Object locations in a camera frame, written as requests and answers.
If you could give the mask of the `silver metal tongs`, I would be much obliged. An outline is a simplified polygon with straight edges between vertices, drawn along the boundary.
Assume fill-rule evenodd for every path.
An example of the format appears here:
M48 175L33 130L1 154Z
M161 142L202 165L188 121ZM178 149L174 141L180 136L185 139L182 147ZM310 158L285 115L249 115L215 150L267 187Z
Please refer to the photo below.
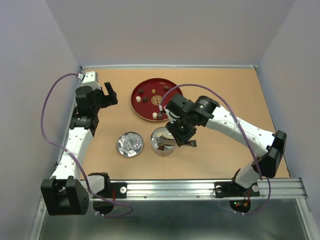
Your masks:
M197 147L197 141L196 140L188 140L185 142L177 142L175 139L171 139L171 138L166 138L164 136L161 136L159 138L156 139L158 146L160 145L160 143L164 143L166 144L166 146L187 146L187 147Z

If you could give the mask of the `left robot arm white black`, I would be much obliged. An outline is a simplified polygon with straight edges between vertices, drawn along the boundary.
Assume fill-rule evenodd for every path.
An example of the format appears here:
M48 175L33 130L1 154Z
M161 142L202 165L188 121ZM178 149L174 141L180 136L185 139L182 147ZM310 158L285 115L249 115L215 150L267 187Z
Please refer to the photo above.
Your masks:
M106 172L86 175L84 157L99 124L98 112L118 103L117 94L110 82L104 84L107 95L101 88L81 86L75 91L76 106L72 112L68 139L61 146L63 154L49 179L44 179L40 189L49 215L85 215L89 200L114 197L110 177Z

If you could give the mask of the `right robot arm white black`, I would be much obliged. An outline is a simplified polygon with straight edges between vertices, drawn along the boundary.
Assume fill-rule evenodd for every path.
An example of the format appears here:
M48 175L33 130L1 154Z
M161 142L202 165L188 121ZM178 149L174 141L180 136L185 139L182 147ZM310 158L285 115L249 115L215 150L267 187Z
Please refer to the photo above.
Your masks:
M248 147L253 160L239 169L230 182L231 192L242 195L261 177L274 178L284 155L287 134L271 132L233 116L217 101L200 96L195 102L175 94L164 107L169 122L166 128L180 146L190 145L196 127L220 132Z

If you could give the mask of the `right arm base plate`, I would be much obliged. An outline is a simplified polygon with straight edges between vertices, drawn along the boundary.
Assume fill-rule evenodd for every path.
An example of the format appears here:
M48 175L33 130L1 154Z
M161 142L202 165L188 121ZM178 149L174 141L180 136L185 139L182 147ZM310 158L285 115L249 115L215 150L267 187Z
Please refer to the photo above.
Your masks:
M217 181L214 183L214 192L216 198L244 198L259 197L260 191L257 182L254 182L249 188L244 188L235 182Z

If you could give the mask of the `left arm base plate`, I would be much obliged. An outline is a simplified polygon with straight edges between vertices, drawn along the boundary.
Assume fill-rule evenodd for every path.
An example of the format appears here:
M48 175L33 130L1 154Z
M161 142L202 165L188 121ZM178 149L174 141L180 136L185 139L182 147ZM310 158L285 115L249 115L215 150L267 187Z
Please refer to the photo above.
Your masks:
M108 187L99 191L97 195L107 199L125 199L128 185L126 182L111 182Z

